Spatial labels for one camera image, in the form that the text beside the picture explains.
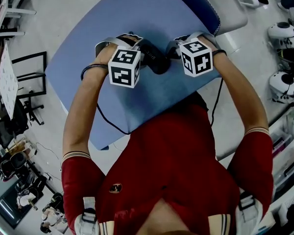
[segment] floor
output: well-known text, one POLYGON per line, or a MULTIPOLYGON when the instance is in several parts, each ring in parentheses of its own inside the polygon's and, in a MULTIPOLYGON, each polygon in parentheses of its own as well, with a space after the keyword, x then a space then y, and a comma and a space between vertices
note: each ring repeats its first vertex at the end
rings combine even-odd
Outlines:
MULTIPOLYGON (((99 0, 32 0, 26 7, 37 11, 35 16, 25 16, 20 20, 20 28, 26 34, 15 37, 9 43, 11 58, 18 58, 32 53, 47 51, 50 60, 74 26, 99 0)), ((247 10, 248 25, 217 37, 218 43, 228 53, 234 64, 244 73, 256 89, 268 115, 272 120, 284 107, 271 102, 268 87, 269 77, 277 71, 277 60, 267 46, 266 30, 278 21, 285 21, 288 14, 282 12, 274 2, 257 10, 247 10)), ((41 69, 41 60, 16 64, 16 75, 41 69)), ((220 79, 216 79, 198 92, 207 102, 209 113, 216 101, 220 79)), ((37 89, 37 84, 27 83, 27 90, 37 89)), ((52 175, 51 185, 62 192, 61 157, 62 135, 67 113, 51 85, 47 83, 47 95, 36 98, 35 103, 43 103, 39 110, 44 121, 43 126, 32 122, 26 136, 37 143, 38 154, 33 160, 43 171, 52 175)), ((213 132, 216 140, 216 153, 222 157, 233 150, 244 134, 243 125, 231 100, 226 86, 220 94, 215 111, 213 132)), ((127 145, 129 137, 124 137, 110 145, 109 151, 98 151, 90 144, 92 159, 106 174, 127 145)))

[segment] blue table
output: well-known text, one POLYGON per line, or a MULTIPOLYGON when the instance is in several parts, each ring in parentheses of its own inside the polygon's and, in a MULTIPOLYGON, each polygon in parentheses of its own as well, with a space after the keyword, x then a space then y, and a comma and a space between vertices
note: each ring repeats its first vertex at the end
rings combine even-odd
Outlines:
MULTIPOLYGON (((206 1, 198 1, 198 6, 206 1)), ((203 14, 215 14, 205 10, 203 14)), ((219 25, 219 18, 212 24, 219 25)), ((207 28, 182 0, 101 0, 77 24, 47 67, 46 74, 64 106, 69 109, 80 85, 81 71, 95 58, 95 45, 106 37, 133 31, 165 51, 170 40, 207 28)), ((163 75, 150 68, 141 70, 134 89, 113 86, 107 77, 98 103, 104 115, 125 132, 181 101, 219 74, 216 70, 197 78, 184 74, 179 63, 172 63, 163 75)), ((123 134, 96 112, 90 141, 103 149, 123 134)))

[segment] black cable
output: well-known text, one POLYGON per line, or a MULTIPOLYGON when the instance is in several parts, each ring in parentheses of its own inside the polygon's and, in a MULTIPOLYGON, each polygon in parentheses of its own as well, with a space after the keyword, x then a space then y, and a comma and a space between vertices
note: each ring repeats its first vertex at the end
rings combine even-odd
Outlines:
POLYGON ((113 143, 113 145, 114 145, 114 147, 115 147, 117 150, 122 151, 122 150, 118 149, 114 143, 113 143))
POLYGON ((104 116, 104 114, 102 113, 101 108, 99 107, 98 104, 97 104, 97 108, 98 108, 98 110, 99 110, 99 112, 100 112, 102 118, 103 118, 108 124, 112 125, 114 128, 116 128, 118 131, 121 131, 121 132, 122 132, 123 134, 125 134, 125 135, 130 135, 130 134, 131 134, 131 132, 126 133, 126 132, 124 132, 123 130, 121 130, 119 127, 117 127, 116 125, 114 125, 113 123, 111 123, 111 122, 110 122, 110 121, 104 116))
POLYGON ((214 121, 215 121, 215 110, 216 110, 217 104, 219 102, 219 97, 220 97, 220 93, 221 93, 221 89, 222 89, 222 84, 223 84, 223 78, 221 79, 221 83, 220 83, 220 87, 219 87, 219 91, 218 91, 217 100, 215 102, 214 109, 212 110, 212 121, 211 121, 211 125, 210 126, 212 126, 214 124, 214 121))
POLYGON ((105 69, 108 69, 108 66, 107 65, 100 65, 100 64, 94 64, 94 65, 89 65, 87 66, 85 69, 83 69, 81 75, 80 75, 80 79, 83 80, 84 79, 84 73, 86 71, 88 71, 89 69, 91 68, 95 68, 95 67, 101 67, 101 68, 105 68, 105 69))
MULTIPOLYGON (((48 151, 51 151, 51 152, 57 157, 57 159, 58 159, 58 161, 59 161, 59 163, 60 163, 60 170, 61 170, 62 163, 61 163, 59 157, 57 156, 57 154, 56 154, 54 151, 52 151, 51 149, 45 148, 45 147, 44 147, 41 143, 39 143, 39 142, 36 142, 36 143, 35 143, 36 150, 38 149, 37 144, 40 144, 44 149, 46 149, 46 150, 48 150, 48 151)), ((54 178, 56 178, 57 180, 59 180, 59 181, 62 182, 61 179, 59 179, 59 178, 53 176, 50 172, 45 172, 45 173, 46 173, 49 177, 54 177, 54 178)))
POLYGON ((285 96, 285 95, 289 92, 290 87, 291 87, 291 85, 289 84, 288 90, 285 91, 285 92, 282 94, 282 96, 285 96))
MULTIPOLYGON (((80 75, 81 80, 83 80, 83 78, 84 78, 84 73, 85 73, 87 70, 89 70, 89 69, 91 69, 91 68, 95 68, 95 67, 102 67, 102 68, 106 68, 106 69, 108 68, 107 65, 89 65, 89 66, 87 66, 85 69, 83 69, 83 71, 82 71, 82 73, 81 73, 81 75, 80 75)), ((101 108, 99 107, 99 104, 97 104, 97 108, 98 108, 98 110, 99 110, 99 112, 100 112, 102 118, 103 118, 108 124, 110 124, 111 126, 113 126, 113 127, 116 128, 118 131, 122 132, 122 133, 125 134, 125 135, 130 135, 130 134, 131 134, 131 132, 129 132, 129 133, 124 132, 124 131, 121 130, 119 127, 117 127, 115 124, 111 123, 111 122, 105 117, 105 115, 103 114, 101 108)))

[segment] wrist strap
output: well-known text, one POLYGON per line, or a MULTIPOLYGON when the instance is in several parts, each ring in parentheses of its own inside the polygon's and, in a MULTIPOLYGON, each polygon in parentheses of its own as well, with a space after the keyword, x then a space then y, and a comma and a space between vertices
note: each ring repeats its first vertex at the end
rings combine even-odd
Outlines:
POLYGON ((83 80, 84 74, 85 74, 86 71, 88 71, 91 68, 96 68, 96 67, 101 67, 101 68, 108 69, 107 65, 99 65, 99 64, 98 65, 96 65, 96 64, 95 65, 89 65, 85 69, 83 69, 82 74, 80 75, 80 79, 83 80))
POLYGON ((226 51, 223 50, 223 49, 217 49, 217 50, 213 51, 213 52, 212 52, 212 56, 214 57, 214 56, 217 55, 218 53, 224 53, 224 54, 227 56, 226 51))

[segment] forearm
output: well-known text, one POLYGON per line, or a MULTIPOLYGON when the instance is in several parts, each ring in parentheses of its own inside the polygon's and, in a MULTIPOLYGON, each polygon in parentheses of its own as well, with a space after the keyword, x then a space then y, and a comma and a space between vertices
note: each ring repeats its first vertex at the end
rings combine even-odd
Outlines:
POLYGON ((214 66, 229 89, 236 109, 241 116, 245 131, 254 127, 268 129, 268 120, 264 106, 246 77, 225 54, 217 54, 214 57, 214 66))
POLYGON ((88 151, 88 139, 93 126, 100 89, 108 72, 92 68, 84 79, 71 105, 63 137, 63 155, 70 151, 88 151))

